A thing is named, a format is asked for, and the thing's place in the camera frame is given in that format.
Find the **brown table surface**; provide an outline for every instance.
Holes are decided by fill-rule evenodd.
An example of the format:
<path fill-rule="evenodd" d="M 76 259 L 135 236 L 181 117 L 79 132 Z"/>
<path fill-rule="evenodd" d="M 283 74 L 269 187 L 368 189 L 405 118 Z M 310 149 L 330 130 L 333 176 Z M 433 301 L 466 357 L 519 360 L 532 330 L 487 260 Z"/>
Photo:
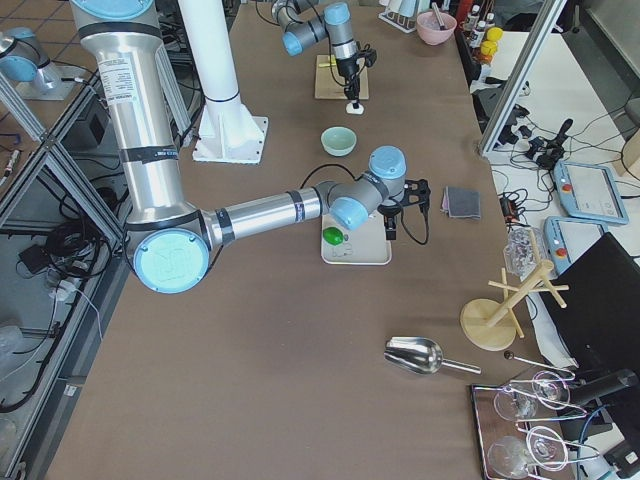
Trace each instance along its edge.
<path fill-rule="evenodd" d="M 429 47 L 379 11 L 352 9 L 357 38 L 379 54 L 357 117 L 344 102 L 313 99 L 326 43 L 289 58 L 279 30 L 242 6 L 232 48 L 244 103 L 270 119 L 263 159 L 196 164 L 184 151 L 185 189 L 213 209 L 295 188 L 336 161 L 322 130 L 347 125 L 358 145 L 338 162 L 360 172 L 374 148 L 392 144 L 408 178 L 429 180 L 429 244 L 398 232 L 385 267 L 327 265 L 315 220 L 238 241 L 184 294 L 130 278 L 46 478 L 479 478 L 468 385 L 501 383 L 522 365 L 472 345 L 458 315 L 473 298 L 501 298 L 487 281 L 499 279 L 504 223 L 490 168 L 474 153 L 480 131 L 455 42 Z M 326 178 L 344 177 L 315 176 Z M 445 185 L 478 190 L 482 220 L 440 212 Z M 421 236 L 417 211 L 407 217 Z M 536 356 L 523 323 L 514 350 Z M 394 335 L 433 338 L 484 373 L 405 372 L 382 355 Z"/>

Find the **green object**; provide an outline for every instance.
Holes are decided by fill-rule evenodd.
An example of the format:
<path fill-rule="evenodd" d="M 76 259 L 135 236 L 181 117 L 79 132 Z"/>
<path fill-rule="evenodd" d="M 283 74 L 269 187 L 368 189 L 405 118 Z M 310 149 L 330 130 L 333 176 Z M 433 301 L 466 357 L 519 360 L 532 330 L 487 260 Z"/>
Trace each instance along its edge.
<path fill-rule="evenodd" d="M 322 238 L 331 245 L 340 245 L 344 242 L 344 235 L 339 228 L 328 227 L 322 231 Z"/>

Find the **pink bowl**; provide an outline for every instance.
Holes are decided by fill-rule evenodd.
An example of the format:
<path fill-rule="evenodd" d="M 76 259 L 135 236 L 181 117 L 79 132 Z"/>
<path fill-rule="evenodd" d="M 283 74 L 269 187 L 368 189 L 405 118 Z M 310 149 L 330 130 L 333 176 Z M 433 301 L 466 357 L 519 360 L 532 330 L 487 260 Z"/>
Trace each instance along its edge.
<path fill-rule="evenodd" d="M 427 45 L 439 45 L 446 42 L 458 25 L 456 19 L 451 15 L 442 12 L 440 15 L 442 16 L 446 30 L 440 30 L 438 21 L 432 10 L 421 13 L 416 19 L 418 35 Z"/>

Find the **light green bowl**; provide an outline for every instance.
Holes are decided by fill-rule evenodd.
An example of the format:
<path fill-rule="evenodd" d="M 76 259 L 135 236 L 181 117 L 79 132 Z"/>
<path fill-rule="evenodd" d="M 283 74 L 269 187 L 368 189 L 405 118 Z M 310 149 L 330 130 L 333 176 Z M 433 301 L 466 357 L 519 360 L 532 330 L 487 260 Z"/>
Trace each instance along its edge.
<path fill-rule="evenodd" d="M 356 146 L 356 134 L 347 127 L 327 128 L 320 136 L 325 151 L 334 157 L 344 157 Z"/>

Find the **white tray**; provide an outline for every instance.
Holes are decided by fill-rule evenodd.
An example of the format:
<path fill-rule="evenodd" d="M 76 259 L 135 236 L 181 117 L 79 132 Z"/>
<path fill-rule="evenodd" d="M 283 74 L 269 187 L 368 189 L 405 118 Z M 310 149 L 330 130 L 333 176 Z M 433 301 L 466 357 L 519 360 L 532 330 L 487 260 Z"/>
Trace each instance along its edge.
<path fill-rule="evenodd" d="M 327 243 L 320 235 L 322 259 L 332 265 L 386 265 L 391 261 L 391 242 L 386 238 L 384 219 L 374 212 L 354 231 L 340 226 L 331 215 L 322 217 L 322 230 L 336 227 L 345 235 L 340 245 Z"/>

